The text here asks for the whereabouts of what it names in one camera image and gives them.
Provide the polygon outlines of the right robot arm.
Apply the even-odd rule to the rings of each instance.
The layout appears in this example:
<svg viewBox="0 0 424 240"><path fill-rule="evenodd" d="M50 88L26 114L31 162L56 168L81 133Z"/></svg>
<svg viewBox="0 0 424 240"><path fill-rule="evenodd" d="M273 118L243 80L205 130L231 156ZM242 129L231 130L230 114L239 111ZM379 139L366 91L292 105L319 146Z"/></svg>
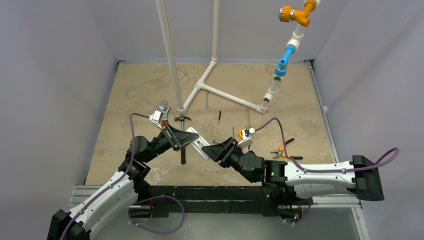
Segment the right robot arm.
<svg viewBox="0 0 424 240"><path fill-rule="evenodd" d="M385 199L379 168L362 155L351 161L333 164L299 164L293 161L265 159L252 150L243 152L230 137L220 144L201 150L222 168L232 168L250 183L281 190L288 204L319 195L347 194L363 201Z"/></svg>

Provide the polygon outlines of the white remote control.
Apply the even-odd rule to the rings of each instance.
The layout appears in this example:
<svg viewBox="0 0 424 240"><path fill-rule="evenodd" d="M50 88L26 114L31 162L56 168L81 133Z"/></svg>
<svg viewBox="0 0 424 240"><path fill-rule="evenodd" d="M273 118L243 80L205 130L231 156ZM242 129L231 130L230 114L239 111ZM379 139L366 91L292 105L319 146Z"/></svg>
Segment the white remote control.
<svg viewBox="0 0 424 240"><path fill-rule="evenodd" d="M210 157L202 150L203 147L210 146L211 144L200 135L193 127L189 127L187 132L198 134L198 137L190 142L190 145L205 159L209 160Z"/></svg>

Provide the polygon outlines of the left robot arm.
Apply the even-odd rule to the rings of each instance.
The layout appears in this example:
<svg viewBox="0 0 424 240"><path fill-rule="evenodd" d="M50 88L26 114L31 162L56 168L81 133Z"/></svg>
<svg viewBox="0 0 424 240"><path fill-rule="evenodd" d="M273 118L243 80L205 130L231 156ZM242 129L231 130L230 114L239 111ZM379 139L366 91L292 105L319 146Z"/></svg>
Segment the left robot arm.
<svg viewBox="0 0 424 240"><path fill-rule="evenodd" d="M151 204L152 196L145 177L151 170L147 162L172 149L183 150L200 135L166 124L158 136L147 140L132 136L125 160L112 177L95 193L68 211L58 210L52 217L47 239L92 240L112 219L131 205Z"/></svg>

